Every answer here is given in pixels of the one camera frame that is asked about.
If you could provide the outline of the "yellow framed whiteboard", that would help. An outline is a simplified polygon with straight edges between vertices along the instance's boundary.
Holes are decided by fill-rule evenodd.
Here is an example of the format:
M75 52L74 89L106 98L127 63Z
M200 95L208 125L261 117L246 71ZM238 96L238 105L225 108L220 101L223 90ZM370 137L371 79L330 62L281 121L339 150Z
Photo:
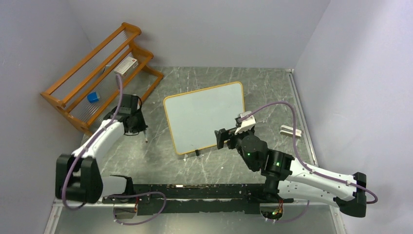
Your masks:
M168 96L163 100L176 154L184 155L217 144L214 132L235 126L245 111L239 81Z

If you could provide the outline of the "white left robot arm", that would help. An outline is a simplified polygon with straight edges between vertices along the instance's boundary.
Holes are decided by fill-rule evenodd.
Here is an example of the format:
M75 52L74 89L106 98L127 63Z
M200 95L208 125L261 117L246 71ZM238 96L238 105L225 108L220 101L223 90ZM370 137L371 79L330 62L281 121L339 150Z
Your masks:
M141 98L123 94L120 105L104 116L101 125L82 146L57 158L56 198L81 205L94 204L100 198L112 195L124 203L133 200L132 178L125 175L103 177L102 158L122 136L145 133L147 127Z

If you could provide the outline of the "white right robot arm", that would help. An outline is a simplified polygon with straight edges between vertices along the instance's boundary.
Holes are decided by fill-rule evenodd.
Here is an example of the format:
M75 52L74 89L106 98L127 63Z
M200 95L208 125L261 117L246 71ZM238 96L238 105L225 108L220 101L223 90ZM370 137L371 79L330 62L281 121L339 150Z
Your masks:
M220 129L214 133L218 149L227 146L237 150L248 169L265 177L259 195L263 202L305 199L337 207L348 216L366 216L365 174L339 174L301 164L292 155L269 149L252 130L236 134L235 129Z

